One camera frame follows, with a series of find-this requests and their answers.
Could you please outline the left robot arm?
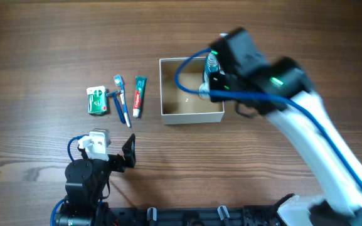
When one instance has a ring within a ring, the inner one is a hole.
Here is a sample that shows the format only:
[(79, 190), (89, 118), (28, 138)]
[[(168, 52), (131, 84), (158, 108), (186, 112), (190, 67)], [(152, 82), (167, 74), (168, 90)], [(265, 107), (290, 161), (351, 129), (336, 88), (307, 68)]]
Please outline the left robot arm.
[(71, 162), (65, 169), (67, 195), (51, 211), (50, 226), (120, 225), (120, 220), (104, 202), (110, 189), (111, 172), (123, 173), (136, 165), (136, 135), (122, 147), (123, 155), (107, 154), (109, 131), (95, 129), (70, 139), (67, 152)]

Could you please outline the blue mouthwash bottle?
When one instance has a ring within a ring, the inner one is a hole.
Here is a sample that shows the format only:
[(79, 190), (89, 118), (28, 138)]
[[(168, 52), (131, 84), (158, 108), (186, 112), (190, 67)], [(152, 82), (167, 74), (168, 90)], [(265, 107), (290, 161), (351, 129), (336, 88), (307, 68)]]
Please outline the blue mouthwash bottle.
[(209, 82), (209, 75), (211, 72), (218, 72), (220, 65), (214, 53), (209, 53), (205, 58), (205, 66), (203, 70), (203, 83)]

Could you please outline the white conditioner tube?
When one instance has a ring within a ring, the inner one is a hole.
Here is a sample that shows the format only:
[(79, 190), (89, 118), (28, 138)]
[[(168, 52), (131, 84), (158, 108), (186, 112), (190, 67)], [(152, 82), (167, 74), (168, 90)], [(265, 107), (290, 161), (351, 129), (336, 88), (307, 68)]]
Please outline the white conditioner tube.
[(199, 92), (199, 96), (200, 96), (201, 99), (203, 99), (203, 100), (210, 100), (211, 99), (211, 97), (210, 97), (210, 85), (209, 85), (208, 82), (201, 84), (199, 89), (198, 89), (198, 92)]

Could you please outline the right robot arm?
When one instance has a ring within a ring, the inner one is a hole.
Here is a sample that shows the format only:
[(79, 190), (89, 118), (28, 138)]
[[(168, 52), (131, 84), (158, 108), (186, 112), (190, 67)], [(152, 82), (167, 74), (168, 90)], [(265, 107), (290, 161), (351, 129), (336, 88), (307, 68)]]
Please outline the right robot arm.
[(284, 225), (362, 225), (362, 164), (301, 66), (286, 56), (268, 62), (243, 28), (210, 48), (221, 68), (210, 78), (212, 101), (254, 108), (290, 141), (322, 188), (318, 196), (287, 196), (274, 207), (276, 217)]

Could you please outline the green Dettol soap bar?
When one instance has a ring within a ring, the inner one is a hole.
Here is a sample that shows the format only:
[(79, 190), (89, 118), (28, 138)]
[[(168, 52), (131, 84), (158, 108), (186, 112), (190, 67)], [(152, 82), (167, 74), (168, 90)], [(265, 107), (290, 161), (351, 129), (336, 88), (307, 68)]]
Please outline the green Dettol soap bar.
[(93, 116), (102, 116), (107, 113), (107, 96), (104, 86), (87, 88), (88, 113)]

